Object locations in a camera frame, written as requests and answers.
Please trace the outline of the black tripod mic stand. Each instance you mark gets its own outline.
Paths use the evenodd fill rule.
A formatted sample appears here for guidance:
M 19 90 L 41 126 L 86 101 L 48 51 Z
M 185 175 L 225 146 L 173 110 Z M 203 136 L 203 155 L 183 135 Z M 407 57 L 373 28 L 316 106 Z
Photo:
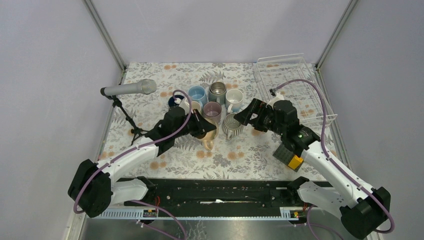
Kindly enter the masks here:
M 137 126 L 133 118 L 127 113 L 127 111 L 123 107 L 123 103 L 117 98 L 116 95 L 110 96 L 108 98 L 113 101 L 113 107 L 118 107 L 123 112 L 125 120 L 131 125 L 132 129 L 130 130 L 130 132 L 133 134 L 131 145 L 133 145 L 136 140 L 143 137 L 148 131 Z

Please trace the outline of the dark blue cup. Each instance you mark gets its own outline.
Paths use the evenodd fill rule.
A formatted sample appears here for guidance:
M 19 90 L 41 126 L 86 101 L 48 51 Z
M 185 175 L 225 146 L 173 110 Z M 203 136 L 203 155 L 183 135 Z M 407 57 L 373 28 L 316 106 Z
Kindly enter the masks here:
M 171 96 L 168 99 L 167 104 L 168 104 L 168 106 L 170 108 L 172 108 L 172 107 L 178 107 L 183 102 L 184 98 L 185 97 L 183 95 L 176 94 L 174 96 Z

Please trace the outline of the beige ribbed cup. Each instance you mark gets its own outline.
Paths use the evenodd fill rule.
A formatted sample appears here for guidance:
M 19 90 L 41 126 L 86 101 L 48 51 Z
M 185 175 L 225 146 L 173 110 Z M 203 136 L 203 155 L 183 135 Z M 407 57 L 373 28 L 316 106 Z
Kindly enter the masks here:
M 211 151 L 214 148 L 214 140 L 219 134 L 219 127 L 217 125 L 215 125 L 215 127 L 216 128 L 214 130 L 207 132 L 203 138 L 198 139 L 202 146 L 208 151 Z

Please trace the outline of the light blue cup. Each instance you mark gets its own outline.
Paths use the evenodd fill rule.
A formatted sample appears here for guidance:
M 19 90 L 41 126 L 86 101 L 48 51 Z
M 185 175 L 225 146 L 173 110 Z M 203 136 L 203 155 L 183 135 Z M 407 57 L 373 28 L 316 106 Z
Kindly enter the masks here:
M 205 105 L 208 102 L 207 92 L 202 86 L 192 86 L 188 90 L 188 95 L 191 97 L 192 100 L 199 102 L 202 105 Z

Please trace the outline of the mauve cup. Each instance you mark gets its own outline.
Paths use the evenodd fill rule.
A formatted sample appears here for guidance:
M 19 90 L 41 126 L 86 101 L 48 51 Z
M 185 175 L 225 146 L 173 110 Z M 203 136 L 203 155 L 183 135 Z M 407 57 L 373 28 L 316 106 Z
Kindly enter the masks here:
M 203 106 L 203 116 L 219 124 L 222 116 L 222 106 L 215 101 L 207 102 Z

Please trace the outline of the silver microphone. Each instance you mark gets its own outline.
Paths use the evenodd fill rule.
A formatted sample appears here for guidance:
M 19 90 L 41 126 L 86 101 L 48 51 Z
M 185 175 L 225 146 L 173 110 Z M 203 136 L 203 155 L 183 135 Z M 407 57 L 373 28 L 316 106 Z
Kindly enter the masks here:
M 142 79 L 135 83 L 128 83 L 116 86 L 103 87 L 100 94 L 105 97 L 118 95 L 144 94 L 149 95 L 157 90 L 157 84 L 152 79 Z

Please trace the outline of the striped grey cup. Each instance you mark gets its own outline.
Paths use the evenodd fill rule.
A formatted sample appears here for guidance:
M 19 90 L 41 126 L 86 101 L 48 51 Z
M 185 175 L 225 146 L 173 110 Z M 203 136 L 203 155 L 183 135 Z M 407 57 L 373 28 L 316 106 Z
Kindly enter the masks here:
M 222 131 L 227 140 L 231 140 L 233 137 L 240 135 L 244 130 L 244 126 L 235 119 L 235 116 L 235 113 L 230 113 L 222 122 Z

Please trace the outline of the cream cup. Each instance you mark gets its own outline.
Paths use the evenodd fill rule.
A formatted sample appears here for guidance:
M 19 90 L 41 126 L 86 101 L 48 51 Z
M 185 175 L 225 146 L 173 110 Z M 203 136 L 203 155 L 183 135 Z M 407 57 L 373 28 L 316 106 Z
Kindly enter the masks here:
M 202 103 L 201 102 L 197 102 L 197 101 L 194 101 L 194 100 L 192 100 L 191 101 L 191 112 L 193 113 L 195 110 L 197 110 L 198 111 L 198 113 L 201 115 L 202 114 L 202 108 L 203 108 L 203 105 L 202 105 Z

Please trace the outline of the white and blue cup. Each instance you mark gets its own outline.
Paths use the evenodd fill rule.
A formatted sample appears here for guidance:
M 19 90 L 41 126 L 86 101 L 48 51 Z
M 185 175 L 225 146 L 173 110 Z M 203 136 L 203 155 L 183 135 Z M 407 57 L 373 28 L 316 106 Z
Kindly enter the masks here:
M 244 94 L 241 90 L 230 89 L 225 95 L 225 107 L 228 114 L 238 112 L 243 104 Z

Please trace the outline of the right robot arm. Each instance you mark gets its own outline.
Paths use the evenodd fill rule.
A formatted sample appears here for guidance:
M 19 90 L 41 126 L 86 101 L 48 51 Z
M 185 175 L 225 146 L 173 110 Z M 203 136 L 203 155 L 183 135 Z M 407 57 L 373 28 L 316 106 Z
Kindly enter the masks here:
M 341 164 L 326 150 L 323 139 L 300 124 L 290 101 L 278 100 L 270 106 L 255 98 L 234 118 L 244 126 L 279 135 L 280 147 L 314 167 L 335 189 L 331 191 L 299 177 L 287 187 L 286 198 L 291 205 L 306 202 L 321 208 L 340 219 L 345 229 L 360 240 L 386 220 L 393 221 L 389 213 L 390 193 L 384 187 L 374 188 Z

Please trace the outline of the grey-green cup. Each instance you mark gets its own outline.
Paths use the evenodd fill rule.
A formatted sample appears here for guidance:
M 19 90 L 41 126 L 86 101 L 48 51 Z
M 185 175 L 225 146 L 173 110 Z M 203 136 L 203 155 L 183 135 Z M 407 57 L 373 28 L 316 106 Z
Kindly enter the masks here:
M 209 86 L 208 100 L 223 105 L 225 103 L 226 93 L 227 87 L 225 83 L 214 82 Z

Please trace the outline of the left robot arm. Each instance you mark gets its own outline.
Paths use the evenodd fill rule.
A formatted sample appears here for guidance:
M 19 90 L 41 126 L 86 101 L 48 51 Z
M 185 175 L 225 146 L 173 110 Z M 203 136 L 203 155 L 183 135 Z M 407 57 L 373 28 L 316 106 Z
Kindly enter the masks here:
M 80 163 L 67 191 L 74 200 L 75 213 L 94 218 L 109 206 L 127 201 L 138 200 L 144 206 L 152 204 L 155 192 L 145 182 L 138 178 L 120 179 L 138 165 L 168 151 L 177 138 L 191 135 L 201 139 L 217 129 L 215 123 L 203 118 L 196 109 L 186 114 L 181 107 L 172 107 L 150 131 L 118 155 Z

